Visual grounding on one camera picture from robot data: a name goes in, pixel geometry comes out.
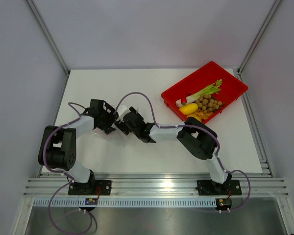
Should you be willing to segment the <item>yellow fake mango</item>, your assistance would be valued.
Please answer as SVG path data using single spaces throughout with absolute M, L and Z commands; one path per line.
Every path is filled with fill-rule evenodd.
M 196 103 L 189 103 L 179 108 L 179 111 L 185 116 L 193 114 L 197 110 L 198 105 Z

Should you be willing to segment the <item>red fake chili pepper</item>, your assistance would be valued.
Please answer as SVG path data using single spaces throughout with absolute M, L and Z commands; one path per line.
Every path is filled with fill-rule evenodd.
M 187 103 L 187 97 L 184 96 L 184 97 L 181 98 L 181 104 L 185 105 L 186 103 Z

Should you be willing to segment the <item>orange fake tangerine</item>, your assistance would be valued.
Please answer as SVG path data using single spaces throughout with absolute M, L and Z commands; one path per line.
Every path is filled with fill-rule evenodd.
M 195 118 L 198 121 L 202 122 L 202 119 L 198 115 L 196 115 L 196 114 L 189 114 L 189 115 L 187 115 L 187 117 L 188 118 Z

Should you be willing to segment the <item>fake brown grape bunch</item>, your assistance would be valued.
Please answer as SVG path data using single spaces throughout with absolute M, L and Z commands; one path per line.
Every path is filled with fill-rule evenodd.
M 197 112 L 215 113 L 220 110 L 225 103 L 214 99 L 211 95 L 203 94 L 195 101 L 195 104 L 198 105 Z

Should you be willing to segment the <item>fake green onion stalk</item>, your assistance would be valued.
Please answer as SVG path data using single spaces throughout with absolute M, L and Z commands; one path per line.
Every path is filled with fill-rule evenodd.
M 219 80 L 216 80 L 214 83 L 208 85 L 207 87 L 203 88 L 202 90 L 187 96 L 187 103 L 185 105 L 195 102 L 203 94 L 208 94 L 208 95 L 218 94 L 218 92 L 221 90 L 221 85 L 222 85 L 222 79 L 219 79 Z M 183 106 L 181 104 L 181 99 L 177 100 L 175 104 L 178 108 Z

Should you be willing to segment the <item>clear zip top bag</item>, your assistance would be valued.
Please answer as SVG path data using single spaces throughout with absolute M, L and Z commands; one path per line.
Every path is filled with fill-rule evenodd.
M 108 134 L 105 134 L 103 131 L 101 131 L 100 129 L 94 129 L 93 130 L 93 133 L 94 133 L 94 135 L 97 135 L 97 136 L 100 136 L 100 137 L 103 137 L 104 135 L 108 135 Z

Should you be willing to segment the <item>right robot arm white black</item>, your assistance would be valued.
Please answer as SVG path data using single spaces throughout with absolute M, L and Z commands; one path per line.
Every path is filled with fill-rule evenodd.
M 179 141 L 194 157 L 205 161 L 213 192 L 224 194 L 230 191 L 232 175 L 218 157 L 218 136 L 196 118 L 189 117 L 176 125 L 159 125 L 144 122 L 144 118 L 133 107 L 126 108 L 123 105 L 117 108 L 116 116 L 115 125 L 124 134 L 132 133 L 144 143 Z

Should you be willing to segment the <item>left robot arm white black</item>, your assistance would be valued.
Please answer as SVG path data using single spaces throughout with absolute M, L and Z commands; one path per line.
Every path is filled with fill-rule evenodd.
M 112 133 L 117 117 L 115 109 L 104 100 L 91 99 L 89 107 L 77 112 L 76 119 L 44 129 L 38 162 L 51 173 L 67 178 L 69 195 L 110 195 L 112 182 L 96 179 L 94 172 L 77 160 L 76 141 L 97 128 Z

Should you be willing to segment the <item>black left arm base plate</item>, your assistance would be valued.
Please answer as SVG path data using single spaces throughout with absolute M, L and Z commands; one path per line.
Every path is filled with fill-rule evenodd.
M 72 183 L 68 189 L 68 195 L 87 196 L 97 195 L 108 196 L 111 193 L 111 180 L 95 180 L 92 183 Z

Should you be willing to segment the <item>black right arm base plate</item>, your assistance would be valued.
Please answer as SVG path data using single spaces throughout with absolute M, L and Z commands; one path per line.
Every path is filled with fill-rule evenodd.
M 200 196 L 239 196 L 242 195 L 240 182 L 230 180 L 229 183 L 213 183 L 212 180 L 198 180 L 196 190 Z

